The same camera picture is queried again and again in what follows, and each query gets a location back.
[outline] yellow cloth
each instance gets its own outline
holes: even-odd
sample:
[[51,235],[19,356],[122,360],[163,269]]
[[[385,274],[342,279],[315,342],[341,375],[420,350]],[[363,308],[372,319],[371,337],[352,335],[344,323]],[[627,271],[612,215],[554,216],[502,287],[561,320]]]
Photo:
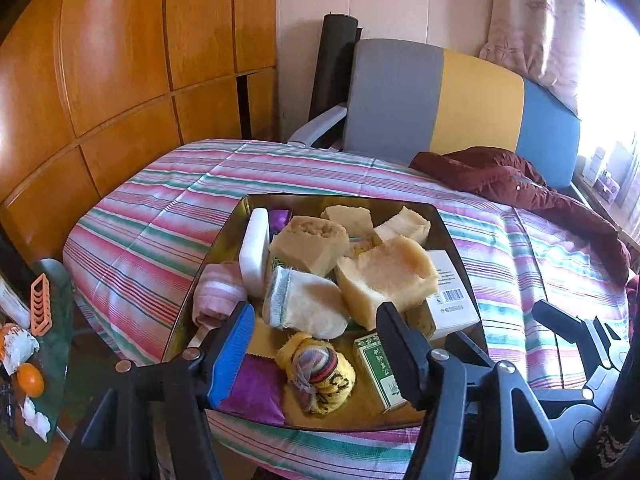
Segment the yellow cloth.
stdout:
[[[310,347],[329,348],[335,352],[331,343],[317,341],[309,334],[298,332],[287,341],[276,355],[276,364],[286,371],[287,378],[293,384],[296,384],[301,379],[296,376],[293,363],[297,356]],[[340,352],[335,352],[335,354],[338,358],[338,364],[335,370],[323,381],[310,384],[316,391],[315,394],[312,395],[308,407],[308,410],[312,413],[324,415],[335,411],[345,403],[353,390],[353,385],[356,381],[356,372],[343,354]]]

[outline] maroon jacket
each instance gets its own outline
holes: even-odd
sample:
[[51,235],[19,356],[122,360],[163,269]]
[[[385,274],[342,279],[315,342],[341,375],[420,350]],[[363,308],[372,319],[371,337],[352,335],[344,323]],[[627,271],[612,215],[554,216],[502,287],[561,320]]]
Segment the maroon jacket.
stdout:
[[616,228],[573,198],[547,187],[536,168],[519,155],[485,146],[447,155],[421,152],[412,160],[411,168],[452,189],[531,211],[578,235],[591,243],[612,281],[625,285],[629,253],[618,239]]

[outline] chair backrest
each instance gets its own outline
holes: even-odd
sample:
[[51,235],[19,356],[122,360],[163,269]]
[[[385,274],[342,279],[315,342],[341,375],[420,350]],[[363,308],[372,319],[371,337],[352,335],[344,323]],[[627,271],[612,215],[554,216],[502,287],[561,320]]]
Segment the chair backrest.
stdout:
[[571,183],[580,121],[541,86],[484,60],[413,41],[361,40],[344,150],[408,165],[418,152],[507,148],[553,187]]

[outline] windowsill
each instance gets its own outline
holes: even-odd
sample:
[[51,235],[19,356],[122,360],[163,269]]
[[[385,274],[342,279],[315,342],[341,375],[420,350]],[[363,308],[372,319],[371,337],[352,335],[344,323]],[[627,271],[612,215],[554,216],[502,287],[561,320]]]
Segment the windowsill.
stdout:
[[593,210],[613,224],[620,234],[620,239],[640,253],[640,235],[634,237],[628,230],[629,214],[624,213],[615,202],[610,204],[604,200],[593,187],[590,187],[576,174],[574,174],[574,184],[593,207]]

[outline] white wall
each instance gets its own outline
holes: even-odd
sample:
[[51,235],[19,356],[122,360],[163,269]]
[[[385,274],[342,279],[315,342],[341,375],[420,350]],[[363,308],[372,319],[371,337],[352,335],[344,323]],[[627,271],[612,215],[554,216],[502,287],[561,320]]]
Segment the white wall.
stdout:
[[284,139],[308,118],[322,17],[350,14],[363,38],[427,41],[477,55],[492,0],[277,0],[278,98]]
[[486,42],[494,0],[429,0],[427,43],[477,56]]

